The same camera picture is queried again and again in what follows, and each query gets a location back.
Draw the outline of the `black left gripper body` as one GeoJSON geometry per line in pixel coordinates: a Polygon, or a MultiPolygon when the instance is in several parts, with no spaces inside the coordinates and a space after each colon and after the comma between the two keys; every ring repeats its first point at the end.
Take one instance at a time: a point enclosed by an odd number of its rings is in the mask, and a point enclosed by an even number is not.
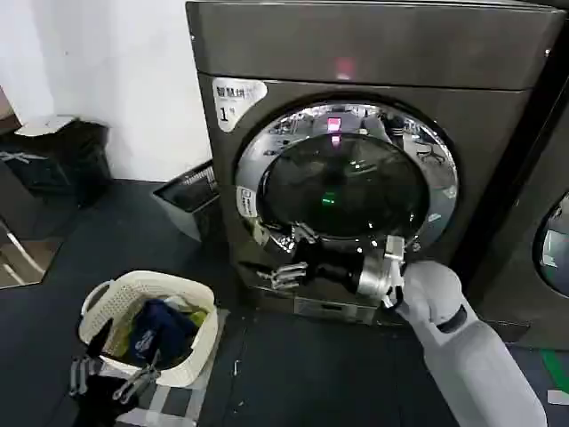
{"type": "Polygon", "coordinates": [[[78,414],[74,426],[114,426],[116,419],[139,405],[134,394],[127,403],[113,400],[112,396],[126,380],[113,376],[93,375],[87,379],[87,392],[75,397],[78,414]]]}

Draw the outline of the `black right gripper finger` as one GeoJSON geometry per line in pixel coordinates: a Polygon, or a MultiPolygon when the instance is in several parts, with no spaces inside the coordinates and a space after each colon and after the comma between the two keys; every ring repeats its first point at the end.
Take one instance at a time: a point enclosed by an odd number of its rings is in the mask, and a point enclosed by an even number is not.
{"type": "Polygon", "coordinates": [[[288,254],[292,254],[302,241],[313,245],[320,240],[316,232],[303,222],[266,224],[265,229],[276,246],[288,254]]]}
{"type": "Polygon", "coordinates": [[[242,262],[242,266],[268,281],[273,290],[288,290],[300,286],[309,267],[306,262],[286,264],[276,269],[255,262],[242,262]]]}

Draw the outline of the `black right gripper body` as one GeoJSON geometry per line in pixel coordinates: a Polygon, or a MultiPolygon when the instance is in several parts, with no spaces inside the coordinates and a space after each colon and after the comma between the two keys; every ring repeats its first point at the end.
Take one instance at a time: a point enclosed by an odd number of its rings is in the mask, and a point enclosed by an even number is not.
{"type": "Polygon", "coordinates": [[[365,256],[361,253],[345,253],[325,248],[321,243],[301,241],[293,255],[293,262],[307,264],[304,284],[325,279],[342,285],[355,293],[364,267],[365,256]]]}

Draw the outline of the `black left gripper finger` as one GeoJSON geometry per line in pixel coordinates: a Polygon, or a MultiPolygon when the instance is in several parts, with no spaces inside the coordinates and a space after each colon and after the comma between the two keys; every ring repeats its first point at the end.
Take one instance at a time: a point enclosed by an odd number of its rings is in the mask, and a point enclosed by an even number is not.
{"type": "Polygon", "coordinates": [[[121,385],[112,395],[115,401],[129,401],[131,397],[143,386],[154,382],[159,376],[160,371],[156,364],[161,357],[161,351],[156,350],[150,363],[130,377],[123,385],[121,385]]]}
{"type": "Polygon", "coordinates": [[[96,375],[97,360],[105,347],[111,328],[112,319],[109,319],[101,330],[86,344],[84,355],[81,358],[72,360],[68,390],[70,397],[85,395],[88,391],[88,379],[96,375]]]}

